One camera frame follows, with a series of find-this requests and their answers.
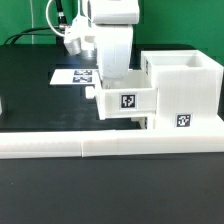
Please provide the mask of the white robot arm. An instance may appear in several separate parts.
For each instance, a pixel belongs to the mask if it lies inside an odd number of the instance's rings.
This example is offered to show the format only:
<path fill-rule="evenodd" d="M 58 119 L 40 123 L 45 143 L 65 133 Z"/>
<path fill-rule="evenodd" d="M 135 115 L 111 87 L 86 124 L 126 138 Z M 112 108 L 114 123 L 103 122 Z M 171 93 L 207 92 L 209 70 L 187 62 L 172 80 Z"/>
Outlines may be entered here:
<path fill-rule="evenodd" d="M 95 51 L 102 81 L 121 80 L 129 70 L 133 25 L 139 22 L 138 0 L 82 0 L 84 15 L 77 15 L 65 30 L 70 55 Z"/>

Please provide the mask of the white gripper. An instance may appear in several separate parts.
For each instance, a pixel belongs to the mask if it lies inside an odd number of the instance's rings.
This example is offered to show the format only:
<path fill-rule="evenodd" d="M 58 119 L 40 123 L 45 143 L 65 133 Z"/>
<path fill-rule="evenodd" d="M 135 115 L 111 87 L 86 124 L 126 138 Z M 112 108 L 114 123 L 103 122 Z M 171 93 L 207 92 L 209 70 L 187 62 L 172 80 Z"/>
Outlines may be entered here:
<path fill-rule="evenodd" d="M 129 69 L 133 41 L 131 25 L 95 27 L 97 66 L 102 81 L 121 80 Z"/>

